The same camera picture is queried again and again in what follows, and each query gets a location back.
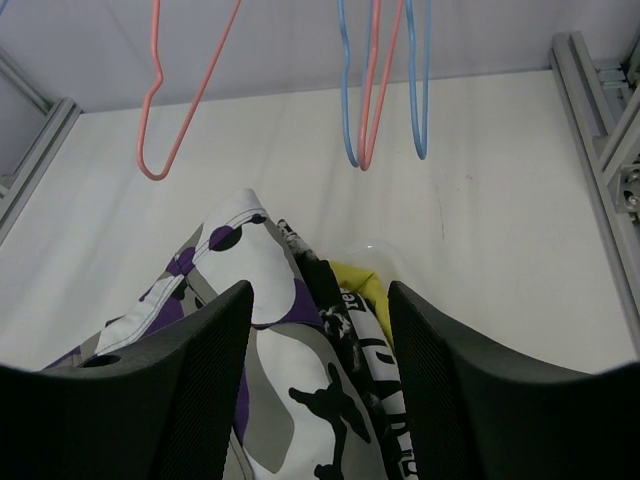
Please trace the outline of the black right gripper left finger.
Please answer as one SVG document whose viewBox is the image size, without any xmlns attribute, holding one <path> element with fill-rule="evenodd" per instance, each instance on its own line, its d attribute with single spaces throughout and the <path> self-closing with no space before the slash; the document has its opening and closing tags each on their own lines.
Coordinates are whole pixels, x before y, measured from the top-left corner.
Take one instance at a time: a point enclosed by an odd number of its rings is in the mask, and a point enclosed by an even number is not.
<svg viewBox="0 0 640 480">
<path fill-rule="evenodd" d="M 77 367 L 3 367 L 2 477 L 221 478 L 253 299 L 241 281 L 179 322 Z"/>
</svg>

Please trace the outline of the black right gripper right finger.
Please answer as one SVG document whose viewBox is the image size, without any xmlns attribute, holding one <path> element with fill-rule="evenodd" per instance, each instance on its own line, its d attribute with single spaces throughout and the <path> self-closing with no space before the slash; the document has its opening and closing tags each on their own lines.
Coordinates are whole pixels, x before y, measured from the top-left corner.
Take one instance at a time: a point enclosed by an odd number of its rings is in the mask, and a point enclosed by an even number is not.
<svg viewBox="0 0 640 480">
<path fill-rule="evenodd" d="M 422 479 L 635 479 L 639 366 L 598 374 L 515 351 L 401 282 L 393 341 Z"/>
</svg>

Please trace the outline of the purple camouflage trousers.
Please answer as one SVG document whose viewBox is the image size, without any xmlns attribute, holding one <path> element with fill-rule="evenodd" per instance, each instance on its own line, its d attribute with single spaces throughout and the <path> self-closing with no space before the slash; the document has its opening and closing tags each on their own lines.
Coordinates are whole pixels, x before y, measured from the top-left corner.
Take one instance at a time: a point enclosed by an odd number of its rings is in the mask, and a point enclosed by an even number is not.
<svg viewBox="0 0 640 480">
<path fill-rule="evenodd" d="M 199 310 L 240 280 L 251 330 L 224 477 L 382 479 L 373 417 L 331 345 L 285 240 L 254 191 L 216 207 L 132 310 L 59 359 L 77 366 Z"/>
</svg>

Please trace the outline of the yellow trousers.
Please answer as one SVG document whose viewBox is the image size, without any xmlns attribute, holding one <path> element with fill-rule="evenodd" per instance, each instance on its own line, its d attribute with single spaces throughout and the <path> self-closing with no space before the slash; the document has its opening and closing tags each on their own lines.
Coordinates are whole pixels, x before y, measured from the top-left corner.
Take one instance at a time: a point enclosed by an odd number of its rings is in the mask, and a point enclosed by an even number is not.
<svg viewBox="0 0 640 480">
<path fill-rule="evenodd" d="M 368 300 L 372 304 L 376 318 L 387 341 L 392 348 L 395 348 L 389 313 L 388 293 L 383 288 L 378 275 L 373 270 L 337 261 L 330 261 L 329 264 L 340 287 L 351 292 L 359 293 L 365 300 Z"/>
</svg>

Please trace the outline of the black white patterned trousers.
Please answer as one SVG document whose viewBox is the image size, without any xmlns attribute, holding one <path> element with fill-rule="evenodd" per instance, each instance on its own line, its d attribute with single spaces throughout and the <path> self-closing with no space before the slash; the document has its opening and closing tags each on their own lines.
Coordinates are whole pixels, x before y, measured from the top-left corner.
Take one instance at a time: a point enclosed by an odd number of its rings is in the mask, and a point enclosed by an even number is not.
<svg viewBox="0 0 640 480">
<path fill-rule="evenodd" d="M 286 220 L 279 220 L 277 227 L 309 287 L 324 322 L 325 332 L 367 408 L 383 459 L 391 466 L 389 477 L 402 479 L 399 469 L 401 450 L 382 407 L 354 324 L 342 299 L 341 287 L 330 267 L 330 261 L 316 255 Z"/>
</svg>

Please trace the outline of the newsprint patterned trousers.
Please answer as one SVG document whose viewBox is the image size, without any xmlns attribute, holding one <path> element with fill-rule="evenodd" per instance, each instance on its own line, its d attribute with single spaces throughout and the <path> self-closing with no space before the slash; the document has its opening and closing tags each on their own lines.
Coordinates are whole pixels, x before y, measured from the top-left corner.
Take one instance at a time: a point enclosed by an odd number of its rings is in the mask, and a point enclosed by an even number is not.
<svg viewBox="0 0 640 480">
<path fill-rule="evenodd" d="M 371 371 L 382 407 L 401 450 L 399 469 L 402 479 L 417 479 L 417 466 L 395 355 L 367 300 L 359 293 L 351 292 L 346 288 L 341 287 L 340 290 Z"/>
</svg>

